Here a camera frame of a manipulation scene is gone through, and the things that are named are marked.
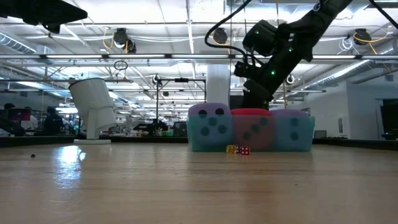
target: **small die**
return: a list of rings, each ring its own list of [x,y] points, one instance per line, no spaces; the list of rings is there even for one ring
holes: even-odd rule
[[[238,147],[234,145],[226,146],[226,152],[229,154],[235,154],[238,151]]]
[[[244,156],[250,155],[250,147],[249,146],[241,146],[241,147],[239,147],[239,150],[241,151],[241,154]]]

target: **white cylinder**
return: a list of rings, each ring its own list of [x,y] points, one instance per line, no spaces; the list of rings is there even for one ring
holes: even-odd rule
[[[229,105],[229,65],[208,65],[206,77],[207,102]]]
[[[106,130],[116,124],[112,99],[102,78],[77,81],[69,86],[69,90],[86,128],[89,126],[89,110],[96,111],[96,131]]]

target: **computer monitor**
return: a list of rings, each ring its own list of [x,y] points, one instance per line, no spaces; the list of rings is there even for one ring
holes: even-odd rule
[[[10,121],[30,121],[30,109],[9,109],[7,113]]]

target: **wall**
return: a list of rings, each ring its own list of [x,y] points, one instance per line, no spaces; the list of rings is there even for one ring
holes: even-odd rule
[[[0,93],[0,108],[3,108],[4,104],[12,103],[16,107],[23,108],[25,106],[30,106],[33,110],[47,110],[48,106],[58,106],[58,99],[52,96],[44,96],[43,107],[42,107],[42,96],[38,93],[28,92],[27,97],[20,96],[19,93]]]
[[[398,99],[397,81],[386,83],[384,77],[347,86],[349,123],[352,139],[379,139],[376,100]]]
[[[310,108],[311,116],[315,117],[315,130],[326,130],[328,137],[350,138],[348,121],[348,100],[346,83],[338,87],[326,88],[326,93],[310,93],[305,101],[288,105],[289,109],[302,110]],[[339,133],[338,119],[343,118],[343,131]]]

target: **yellow die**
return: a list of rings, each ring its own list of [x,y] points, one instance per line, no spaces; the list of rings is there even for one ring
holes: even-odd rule
[[[235,154],[237,150],[238,150],[237,146],[234,146],[234,145],[226,146],[226,152],[227,153]]]

